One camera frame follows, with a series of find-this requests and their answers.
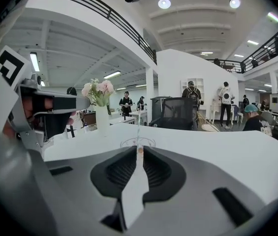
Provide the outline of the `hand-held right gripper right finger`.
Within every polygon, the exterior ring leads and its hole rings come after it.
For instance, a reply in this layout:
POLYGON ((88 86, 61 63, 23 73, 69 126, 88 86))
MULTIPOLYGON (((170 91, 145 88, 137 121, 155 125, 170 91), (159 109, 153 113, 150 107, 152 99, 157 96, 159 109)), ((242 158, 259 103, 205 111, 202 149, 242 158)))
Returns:
POLYGON ((168 150, 144 147, 143 168, 149 184, 149 191, 143 195, 144 203, 165 202, 184 186, 186 171, 175 156, 168 150))

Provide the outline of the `black mesh office chair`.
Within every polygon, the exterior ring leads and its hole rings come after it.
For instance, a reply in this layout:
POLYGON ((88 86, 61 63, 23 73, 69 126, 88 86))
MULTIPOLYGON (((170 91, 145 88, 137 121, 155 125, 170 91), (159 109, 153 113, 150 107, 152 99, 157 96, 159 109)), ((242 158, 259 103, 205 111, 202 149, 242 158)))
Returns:
POLYGON ((198 105, 192 98, 168 97, 161 103, 159 117, 149 123, 150 127, 175 130, 198 130, 198 105))

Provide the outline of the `black curved balcony railing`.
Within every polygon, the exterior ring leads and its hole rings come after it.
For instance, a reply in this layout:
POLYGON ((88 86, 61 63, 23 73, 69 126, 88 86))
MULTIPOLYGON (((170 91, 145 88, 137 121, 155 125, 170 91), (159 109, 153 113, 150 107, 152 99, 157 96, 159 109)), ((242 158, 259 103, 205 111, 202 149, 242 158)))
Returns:
POLYGON ((128 37, 130 37, 154 62, 156 60, 156 51, 153 50, 143 36, 116 10, 104 3, 102 0, 70 0, 79 5, 82 5, 93 12, 96 12, 100 16, 106 18, 112 24, 117 26, 128 37))

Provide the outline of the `clear glass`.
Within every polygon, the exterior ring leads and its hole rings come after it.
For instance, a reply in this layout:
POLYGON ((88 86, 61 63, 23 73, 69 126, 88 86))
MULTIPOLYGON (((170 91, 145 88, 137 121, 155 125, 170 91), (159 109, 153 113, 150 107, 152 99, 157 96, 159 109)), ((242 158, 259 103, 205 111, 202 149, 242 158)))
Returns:
POLYGON ((136 146, 138 148, 143 148, 143 147, 154 148, 156 146, 156 142, 154 139, 140 137, 140 138, 130 138, 120 143, 120 148, 133 147, 133 146, 136 146))

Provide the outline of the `pink flower bouquet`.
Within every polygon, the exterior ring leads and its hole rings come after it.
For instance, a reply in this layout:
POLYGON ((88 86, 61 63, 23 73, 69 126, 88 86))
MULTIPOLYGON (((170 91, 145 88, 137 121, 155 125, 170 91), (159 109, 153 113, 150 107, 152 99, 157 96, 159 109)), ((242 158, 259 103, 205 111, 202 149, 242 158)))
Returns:
POLYGON ((91 79, 90 83, 84 84, 81 93, 91 101, 92 105, 105 107, 109 105, 109 98, 115 90, 109 80, 100 82, 99 79, 91 79))

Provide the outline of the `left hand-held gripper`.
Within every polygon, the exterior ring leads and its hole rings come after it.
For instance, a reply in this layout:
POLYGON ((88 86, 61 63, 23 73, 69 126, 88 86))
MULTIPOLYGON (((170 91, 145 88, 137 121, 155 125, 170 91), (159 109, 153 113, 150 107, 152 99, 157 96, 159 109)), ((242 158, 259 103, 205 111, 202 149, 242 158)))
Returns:
MULTIPOLYGON (((23 13, 28 0, 11 0, 0 12, 0 43, 23 13)), ((41 88, 41 78, 31 70, 30 62, 8 46, 0 48, 0 133, 20 137, 29 149, 40 149, 50 138, 64 132, 72 123, 71 116, 90 106, 86 98, 74 94, 53 93, 41 88), (39 97, 53 100, 53 109, 36 109, 27 120, 22 98, 39 97)))

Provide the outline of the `white ceramic vase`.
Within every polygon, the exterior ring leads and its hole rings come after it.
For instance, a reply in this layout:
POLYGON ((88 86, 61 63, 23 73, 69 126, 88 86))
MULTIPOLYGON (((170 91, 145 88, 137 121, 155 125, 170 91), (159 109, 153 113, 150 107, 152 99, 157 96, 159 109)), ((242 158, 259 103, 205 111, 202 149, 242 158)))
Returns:
POLYGON ((109 115, 106 106, 96 106, 95 107, 95 117, 96 117, 96 126, 97 130, 103 137, 107 137, 108 129, 110 126, 109 115))

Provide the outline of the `fluorescent tube light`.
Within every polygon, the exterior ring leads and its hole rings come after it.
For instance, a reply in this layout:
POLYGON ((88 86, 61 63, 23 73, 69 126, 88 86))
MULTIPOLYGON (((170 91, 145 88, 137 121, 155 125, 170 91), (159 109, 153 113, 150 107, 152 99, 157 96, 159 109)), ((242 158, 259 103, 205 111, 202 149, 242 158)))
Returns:
POLYGON ((120 71, 116 71, 116 72, 113 72, 113 73, 111 73, 111 74, 109 74, 109 75, 106 75, 105 77, 103 77, 105 80, 108 80, 108 79, 110 79, 110 78, 113 78, 113 77, 116 77, 116 76, 119 76, 121 74, 121 72, 120 71))
POLYGON ((34 70, 36 72, 39 72, 40 68, 39 68, 39 61, 38 61, 38 58, 37 58, 37 53, 31 52, 30 53, 30 59, 31 59, 34 70))

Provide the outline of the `blue upholstered chair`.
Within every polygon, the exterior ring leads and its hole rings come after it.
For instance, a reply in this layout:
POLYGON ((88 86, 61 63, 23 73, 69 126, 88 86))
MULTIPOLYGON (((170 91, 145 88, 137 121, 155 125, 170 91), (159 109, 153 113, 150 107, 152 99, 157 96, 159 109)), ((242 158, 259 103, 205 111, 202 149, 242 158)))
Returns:
POLYGON ((243 123, 244 115, 243 113, 240 113, 239 107, 235 104, 231 107, 231 125, 234 124, 234 121, 237 123, 243 123))

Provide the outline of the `white shelf cabinet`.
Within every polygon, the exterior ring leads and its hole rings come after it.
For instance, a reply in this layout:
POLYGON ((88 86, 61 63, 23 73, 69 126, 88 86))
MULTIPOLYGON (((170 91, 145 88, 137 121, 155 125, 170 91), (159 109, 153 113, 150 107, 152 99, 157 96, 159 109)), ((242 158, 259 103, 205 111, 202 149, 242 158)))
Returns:
POLYGON ((187 78, 181 80, 181 93, 187 88, 189 81, 193 81, 194 87, 200 91, 201 100, 205 100, 204 80, 203 78, 187 78))

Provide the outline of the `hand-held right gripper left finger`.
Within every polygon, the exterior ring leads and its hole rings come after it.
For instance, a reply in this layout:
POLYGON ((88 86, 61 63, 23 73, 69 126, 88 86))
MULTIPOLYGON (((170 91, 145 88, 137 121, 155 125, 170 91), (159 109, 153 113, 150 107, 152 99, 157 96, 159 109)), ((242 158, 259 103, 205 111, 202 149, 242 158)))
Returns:
POLYGON ((91 181, 104 197, 120 198, 136 168, 136 146, 110 157, 91 170, 91 181))

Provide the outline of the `black straight balcony railing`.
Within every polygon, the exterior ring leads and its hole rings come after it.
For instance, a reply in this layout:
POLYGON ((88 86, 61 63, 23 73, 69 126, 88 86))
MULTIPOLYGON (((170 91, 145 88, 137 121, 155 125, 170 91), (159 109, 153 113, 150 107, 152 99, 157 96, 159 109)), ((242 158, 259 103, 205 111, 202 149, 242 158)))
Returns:
POLYGON ((262 47, 246 57, 243 61, 227 59, 208 59, 209 62, 227 70, 230 73, 244 74, 257 66, 278 56, 278 32, 275 33, 262 47))

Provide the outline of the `person's left hand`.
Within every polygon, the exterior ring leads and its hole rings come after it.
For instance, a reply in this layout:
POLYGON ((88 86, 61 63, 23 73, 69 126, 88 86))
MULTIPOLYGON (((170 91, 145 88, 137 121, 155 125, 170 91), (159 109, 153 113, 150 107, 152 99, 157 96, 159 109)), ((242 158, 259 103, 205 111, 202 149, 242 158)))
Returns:
POLYGON ((27 120, 32 118, 33 113, 37 113, 36 109, 39 108, 43 111, 53 109, 53 100, 48 97, 39 97, 38 101, 33 104, 33 97, 26 96, 22 98, 22 104, 27 120))

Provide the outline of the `white paper strip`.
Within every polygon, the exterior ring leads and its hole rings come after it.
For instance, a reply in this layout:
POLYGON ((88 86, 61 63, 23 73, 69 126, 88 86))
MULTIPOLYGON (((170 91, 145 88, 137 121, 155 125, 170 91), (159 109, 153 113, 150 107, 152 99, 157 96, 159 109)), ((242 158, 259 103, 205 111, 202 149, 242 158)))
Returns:
POLYGON ((136 138, 136 167, 122 191, 121 204, 124 227, 129 229, 144 210, 143 196, 149 192, 149 182, 144 170, 144 148, 140 141, 140 123, 136 138))

